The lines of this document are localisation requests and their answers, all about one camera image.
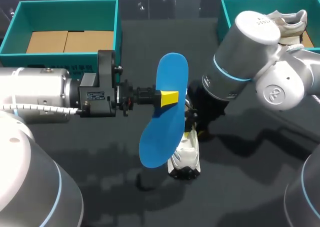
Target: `shoe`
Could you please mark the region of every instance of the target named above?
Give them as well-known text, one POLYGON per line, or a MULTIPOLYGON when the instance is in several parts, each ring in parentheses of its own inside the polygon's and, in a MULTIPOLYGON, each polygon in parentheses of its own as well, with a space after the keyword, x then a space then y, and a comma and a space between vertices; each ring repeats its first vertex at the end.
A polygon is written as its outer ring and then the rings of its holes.
POLYGON ((199 176, 199 142, 196 131, 196 111, 185 100, 185 130, 174 154, 167 161, 168 173, 175 179, 190 180, 199 176))
POLYGON ((301 44, 302 34, 307 27, 307 12, 304 9, 297 13, 288 14, 283 14, 276 10, 266 16, 271 19, 280 30, 281 39, 279 44, 301 44))

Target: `teal bin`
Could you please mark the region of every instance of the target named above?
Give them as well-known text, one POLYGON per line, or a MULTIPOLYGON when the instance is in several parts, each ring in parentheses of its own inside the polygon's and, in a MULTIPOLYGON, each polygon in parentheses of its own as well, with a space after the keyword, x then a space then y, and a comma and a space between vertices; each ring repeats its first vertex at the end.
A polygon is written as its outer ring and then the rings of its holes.
POLYGON ((73 79, 97 71, 98 51, 27 53, 33 32, 53 31, 113 32, 110 48, 116 64, 121 62, 118 0, 21 1, 0 47, 0 62, 4 67, 64 68, 73 79))
POLYGON ((306 49, 320 53, 320 0, 221 0, 217 25, 218 40, 221 42, 224 39, 237 15, 243 11, 267 15, 275 10, 289 14, 302 9, 308 14, 306 32, 314 46, 306 49))

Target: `white sneaker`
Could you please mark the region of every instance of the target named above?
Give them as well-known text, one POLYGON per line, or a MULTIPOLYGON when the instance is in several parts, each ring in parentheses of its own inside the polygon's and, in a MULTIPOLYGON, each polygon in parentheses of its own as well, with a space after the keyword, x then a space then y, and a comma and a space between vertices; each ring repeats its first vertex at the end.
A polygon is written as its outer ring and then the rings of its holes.
POLYGON ((283 14, 274 11, 266 15, 279 28, 281 39, 279 44, 295 45, 301 43, 301 36, 307 27, 307 11, 304 9, 297 13, 283 14))
MULTIPOLYGON (((187 100, 185 104, 185 113, 193 111, 187 100)), ((189 112, 185 117, 185 132, 179 146, 174 154, 167 161, 168 173, 175 179, 195 179, 201 172, 199 162, 199 142, 195 121, 189 114, 194 116, 194 112, 189 112)))

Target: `blue insole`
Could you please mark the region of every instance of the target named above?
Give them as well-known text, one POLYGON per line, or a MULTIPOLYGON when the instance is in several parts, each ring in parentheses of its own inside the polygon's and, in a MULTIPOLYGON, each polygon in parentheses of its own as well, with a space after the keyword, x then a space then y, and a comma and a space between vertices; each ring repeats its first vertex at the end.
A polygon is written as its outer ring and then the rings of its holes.
POLYGON ((141 163, 147 168, 163 165, 175 152, 185 131, 185 99, 188 84, 188 62, 179 53, 168 53, 159 62, 156 90, 178 91, 178 103, 155 109, 139 143, 141 163))

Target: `blue ring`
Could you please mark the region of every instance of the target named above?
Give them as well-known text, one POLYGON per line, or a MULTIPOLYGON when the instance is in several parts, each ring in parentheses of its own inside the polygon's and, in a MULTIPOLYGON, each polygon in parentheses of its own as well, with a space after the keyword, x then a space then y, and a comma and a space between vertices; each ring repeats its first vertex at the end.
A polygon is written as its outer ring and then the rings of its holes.
POLYGON ((61 196, 61 189, 62 189, 61 172, 60 172, 60 169, 59 169, 57 163, 56 163, 56 162, 54 162, 54 163, 55 163, 55 166, 56 166, 56 168, 58 169, 58 173, 59 173, 59 189, 58 189, 58 194, 57 194, 57 196, 56 196, 55 202, 54 202, 54 204, 53 204, 53 207, 52 207, 50 213, 49 213, 48 216, 45 218, 45 220, 44 220, 43 223, 40 225, 40 227, 44 227, 44 226, 48 223, 48 221, 50 220, 50 218, 52 217, 52 215, 54 214, 54 212, 55 212, 55 210, 56 210, 56 208, 57 208, 57 205, 58 205, 58 202, 59 202, 59 199, 60 199, 60 196, 61 196))
POLYGON ((305 170, 305 166, 306 166, 306 163, 308 161, 308 159, 310 158, 310 156, 306 159, 306 161, 304 162, 303 164, 303 167, 302 167, 302 171, 301 171, 301 185, 302 185, 302 191, 303 191, 303 194, 304 194, 304 197, 307 201, 307 203, 309 204, 310 208, 312 209, 312 211, 314 212, 314 214, 320 219, 320 214, 317 212, 317 210, 315 209, 315 207, 312 205, 308 195, 307 195, 307 191, 306 191, 306 188, 305 188, 305 183, 304 183, 304 170, 305 170))
POLYGON ((213 56, 213 62, 216 66, 216 68, 222 73, 224 74, 225 76, 229 77, 230 79, 233 79, 235 81, 241 81, 241 82, 246 82, 246 81, 250 81, 251 79, 250 78, 237 78, 237 77, 234 77, 230 74, 228 74, 226 71, 224 71, 222 68, 220 68, 220 66, 218 65, 217 61, 216 61, 216 55, 213 56))

